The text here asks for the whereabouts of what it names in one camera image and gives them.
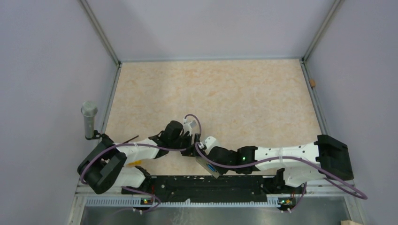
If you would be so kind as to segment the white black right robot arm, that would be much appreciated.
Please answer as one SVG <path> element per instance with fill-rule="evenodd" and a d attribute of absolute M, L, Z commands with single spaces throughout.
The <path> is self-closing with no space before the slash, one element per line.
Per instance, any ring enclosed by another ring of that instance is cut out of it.
<path fill-rule="evenodd" d="M 238 150 L 223 148 L 209 136 L 199 143 L 198 148 L 205 154 L 211 169 L 220 174 L 227 171 L 244 175 L 270 169 L 282 171 L 282 176 L 275 180 L 275 187 L 281 193 L 288 193 L 308 181 L 354 178 L 348 146 L 329 135 L 318 135 L 314 142 L 298 146 L 244 146 Z"/>

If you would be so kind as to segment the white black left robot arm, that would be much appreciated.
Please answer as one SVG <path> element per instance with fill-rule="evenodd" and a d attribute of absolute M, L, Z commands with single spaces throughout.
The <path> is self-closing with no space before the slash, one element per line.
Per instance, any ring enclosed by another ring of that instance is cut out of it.
<path fill-rule="evenodd" d="M 114 186 L 131 187 L 144 194 L 151 186 L 146 171 L 128 165 L 158 159 L 169 152 L 187 152 L 192 148 L 192 139 L 201 135 L 192 132 L 198 125 L 194 120 L 184 119 L 182 123 L 172 120 L 157 135 L 138 142 L 115 143 L 108 135 L 102 135 L 101 141 L 77 168 L 80 181 L 96 194 L 103 194 Z"/>

